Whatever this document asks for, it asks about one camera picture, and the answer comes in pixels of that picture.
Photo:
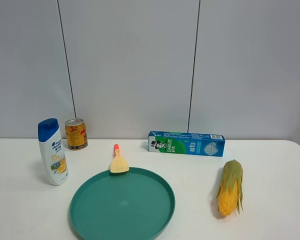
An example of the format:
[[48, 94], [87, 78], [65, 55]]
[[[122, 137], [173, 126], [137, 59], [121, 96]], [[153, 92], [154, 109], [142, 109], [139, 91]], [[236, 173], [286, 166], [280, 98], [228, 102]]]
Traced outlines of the gold energy drink can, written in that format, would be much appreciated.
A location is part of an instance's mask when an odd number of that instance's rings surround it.
[[83, 119], [73, 118], [65, 122], [67, 145], [70, 150], [80, 150], [88, 146], [87, 130]]

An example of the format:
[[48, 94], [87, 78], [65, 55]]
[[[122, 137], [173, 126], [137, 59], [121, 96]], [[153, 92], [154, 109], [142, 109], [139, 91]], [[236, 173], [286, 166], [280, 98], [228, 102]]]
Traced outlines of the blue green toothpaste box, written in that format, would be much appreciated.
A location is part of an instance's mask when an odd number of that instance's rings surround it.
[[222, 157], [226, 140], [219, 134], [150, 131], [148, 150], [157, 153]]

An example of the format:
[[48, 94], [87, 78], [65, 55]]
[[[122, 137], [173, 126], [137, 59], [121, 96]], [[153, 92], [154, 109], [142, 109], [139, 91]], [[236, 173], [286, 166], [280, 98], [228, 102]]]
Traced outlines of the round teal plastic plate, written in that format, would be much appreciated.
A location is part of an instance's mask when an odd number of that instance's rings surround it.
[[84, 240], [154, 240], [175, 206], [173, 189], [160, 175], [138, 167], [126, 173], [106, 170], [75, 192], [69, 220]]

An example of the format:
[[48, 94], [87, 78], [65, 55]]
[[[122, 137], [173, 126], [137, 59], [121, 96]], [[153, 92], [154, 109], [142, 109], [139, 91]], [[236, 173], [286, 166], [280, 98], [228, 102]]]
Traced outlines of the white blue shampoo bottle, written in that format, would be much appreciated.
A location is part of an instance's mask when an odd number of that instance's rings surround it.
[[69, 172], [56, 118], [49, 118], [38, 124], [38, 142], [48, 181], [53, 186], [62, 185], [68, 179]]

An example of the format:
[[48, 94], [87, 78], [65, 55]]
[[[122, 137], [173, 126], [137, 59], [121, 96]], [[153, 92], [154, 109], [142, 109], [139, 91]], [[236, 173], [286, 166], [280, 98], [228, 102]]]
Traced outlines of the yellow corn cob with husk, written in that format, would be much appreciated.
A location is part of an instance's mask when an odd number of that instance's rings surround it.
[[235, 210], [240, 214], [243, 210], [243, 168], [235, 159], [225, 163], [219, 189], [216, 195], [218, 202], [218, 212], [226, 217], [231, 215]]

